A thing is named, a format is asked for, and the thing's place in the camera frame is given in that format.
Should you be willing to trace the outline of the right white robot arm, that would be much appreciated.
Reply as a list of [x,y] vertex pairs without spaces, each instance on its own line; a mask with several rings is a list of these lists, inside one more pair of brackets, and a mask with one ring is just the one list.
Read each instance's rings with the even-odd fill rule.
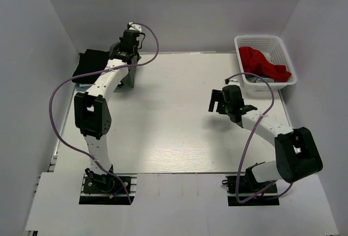
[[308,128],[292,129],[269,120],[255,106],[244,103],[237,85],[212,90],[208,110],[227,115],[233,123],[250,130],[274,147],[275,160],[248,167],[240,179],[250,191],[257,192],[277,180],[294,183],[323,169],[322,159]]

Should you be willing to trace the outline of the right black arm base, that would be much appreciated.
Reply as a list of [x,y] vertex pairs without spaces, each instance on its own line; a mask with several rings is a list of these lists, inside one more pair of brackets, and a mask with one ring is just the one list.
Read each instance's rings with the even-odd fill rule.
[[[239,203],[237,201],[237,198],[235,196],[235,189],[236,189],[236,176],[226,176],[225,179],[222,180],[221,184],[227,189],[227,201],[229,207],[237,207],[237,206],[279,206],[279,199],[278,196],[278,190],[276,184],[273,184],[271,187],[269,187],[267,190],[265,190],[263,193],[258,194],[253,199],[247,201],[246,203]],[[270,182],[265,182],[256,185],[255,189],[252,189],[250,185],[247,185],[247,182],[245,180],[244,176],[240,176],[240,183],[239,183],[239,198],[240,200],[244,200],[256,192],[263,189],[265,186],[270,184]]]

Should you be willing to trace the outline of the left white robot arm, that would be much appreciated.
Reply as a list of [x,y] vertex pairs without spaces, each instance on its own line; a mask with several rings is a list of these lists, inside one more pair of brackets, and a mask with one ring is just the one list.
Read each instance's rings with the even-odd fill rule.
[[94,157],[85,172],[104,192],[111,191],[115,185],[115,178],[98,167],[100,164],[105,170],[113,172],[106,137],[111,128],[108,101],[117,86],[125,84],[133,88],[136,74],[135,67],[112,71],[108,69],[138,63],[141,58],[138,52],[141,35],[141,26],[130,24],[120,37],[120,42],[110,50],[110,58],[105,67],[107,72],[101,74],[86,92],[78,92],[74,97],[75,125],[87,143],[88,153]]

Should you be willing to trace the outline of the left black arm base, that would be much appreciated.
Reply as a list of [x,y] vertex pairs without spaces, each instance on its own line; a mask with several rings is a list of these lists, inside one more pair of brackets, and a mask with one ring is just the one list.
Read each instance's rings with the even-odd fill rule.
[[[137,176],[119,175],[123,184],[126,186],[131,202],[136,193]],[[127,206],[130,205],[128,196],[123,185],[118,179],[111,178],[108,185],[100,184],[92,178],[84,175],[80,191],[80,205],[103,205],[103,206]]]

